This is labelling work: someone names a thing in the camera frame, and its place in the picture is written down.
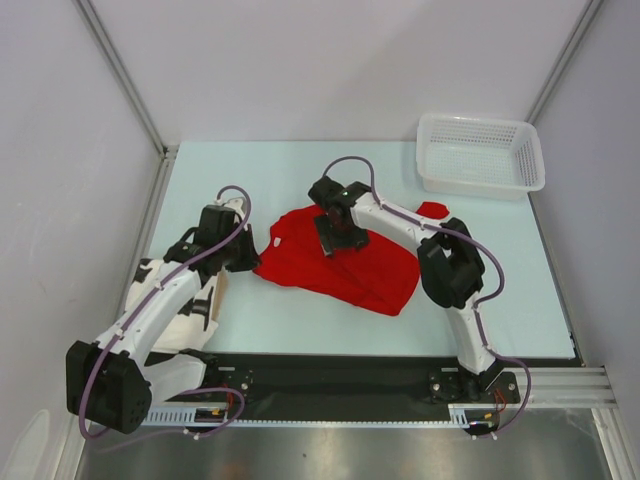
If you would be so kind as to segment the red t shirt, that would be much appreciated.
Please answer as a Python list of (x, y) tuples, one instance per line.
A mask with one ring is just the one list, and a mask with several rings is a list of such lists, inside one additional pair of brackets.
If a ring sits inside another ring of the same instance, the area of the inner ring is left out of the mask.
[(292, 210), (270, 228), (271, 241), (254, 270), (281, 287), (327, 295), (375, 313), (397, 316), (414, 294), (420, 268), (403, 247), (371, 232), (359, 251), (341, 250), (332, 257), (321, 248), (314, 219), (315, 205)]

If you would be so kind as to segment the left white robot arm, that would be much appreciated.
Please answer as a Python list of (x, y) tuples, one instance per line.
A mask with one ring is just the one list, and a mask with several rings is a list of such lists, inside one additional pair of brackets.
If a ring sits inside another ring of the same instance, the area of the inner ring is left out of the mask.
[(204, 345), (218, 327), (229, 272), (255, 269), (248, 200), (217, 200), (160, 259), (140, 261), (122, 316), (65, 359), (66, 407), (129, 434), (150, 408), (186, 392), (207, 400), (221, 387)]

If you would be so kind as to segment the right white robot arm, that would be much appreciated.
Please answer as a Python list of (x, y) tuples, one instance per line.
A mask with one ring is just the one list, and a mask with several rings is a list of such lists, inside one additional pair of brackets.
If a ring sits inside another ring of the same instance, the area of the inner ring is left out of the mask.
[(465, 371), (463, 393), (484, 401), (497, 389), (504, 368), (489, 343), (479, 304), (485, 265), (480, 244), (464, 222), (453, 217), (444, 223), (410, 212), (379, 198), (371, 186), (354, 182), (343, 186), (328, 176), (317, 180), (308, 195), (321, 209), (314, 218), (323, 252), (359, 251), (376, 233), (414, 255), (421, 285), (428, 298), (443, 308), (457, 345), (457, 360)]

